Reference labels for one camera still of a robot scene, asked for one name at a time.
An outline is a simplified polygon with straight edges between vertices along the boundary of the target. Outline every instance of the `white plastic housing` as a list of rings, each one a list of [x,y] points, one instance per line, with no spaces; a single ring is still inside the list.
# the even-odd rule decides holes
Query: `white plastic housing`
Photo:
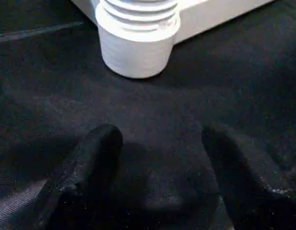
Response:
[[[95,9],[99,0],[71,0],[96,25]],[[273,0],[177,0],[180,12],[181,27],[175,36],[174,43],[184,41],[196,34],[211,29],[221,23],[249,12]]]

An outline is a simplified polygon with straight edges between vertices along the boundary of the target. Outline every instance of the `white plastic foot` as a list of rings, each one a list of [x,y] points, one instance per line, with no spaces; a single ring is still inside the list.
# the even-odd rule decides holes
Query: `white plastic foot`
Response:
[[[104,62],[136,79],[166,67],[181,24],[177,0],[101,0],[96,19]]]

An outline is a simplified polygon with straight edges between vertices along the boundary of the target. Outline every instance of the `white appliance base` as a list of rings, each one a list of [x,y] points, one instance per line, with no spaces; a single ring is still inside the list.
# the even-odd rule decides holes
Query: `white appliance base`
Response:
[[[71,0],[95,24],[98,0]],[[209,30],[274,0],[181,0],[181,28],[176,43]]]

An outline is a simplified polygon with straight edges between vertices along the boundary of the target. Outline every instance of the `black fabric surface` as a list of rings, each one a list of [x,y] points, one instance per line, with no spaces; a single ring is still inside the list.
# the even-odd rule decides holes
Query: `black fabric surface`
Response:
[[[1,33],[79,22],[0,42],[0,198],[45,179],[79,137],[104,122],[118,126],[131,146],[121,156],[113,195],[152,206],[141,192],[168,175],[178,184],[185,175],[203,175],[200,192],[217,193],[200,141],[202,123],[211,120],[267,143],[283,170],[294,165],[296,0],[276,1],[177,45],[159,76],[139,81],[111,72],[97,28],[78,20],[82,14],[71,3],[63,6],[60,17],[49,19],[46,12],[54,11],[46,7],[28,28],[25,21],[0,26]],[[148,185],[134,176],[145,181],[151,172],[159,180]],[[165,187],[167,197],[175,189],[188,192],[188,185]],[[203,207],[185,229],[206,228],[209,221],[198,216],[211,218]]]

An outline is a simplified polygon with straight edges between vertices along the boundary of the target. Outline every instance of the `white appliance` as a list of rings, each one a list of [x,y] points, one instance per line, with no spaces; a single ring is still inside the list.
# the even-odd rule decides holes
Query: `white appliance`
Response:
[[[96,25],[96,7],[99,0],[71,0],[78,6]],[[102,0],[112,3],[114,1],[148,2],[160,4],[161,2],[175,0]],[[180,12],[181,26],[175,35],[174,43],[184,41],[194,35],[211,29],[239,15],[249,12],[273,0],[176,0]]]

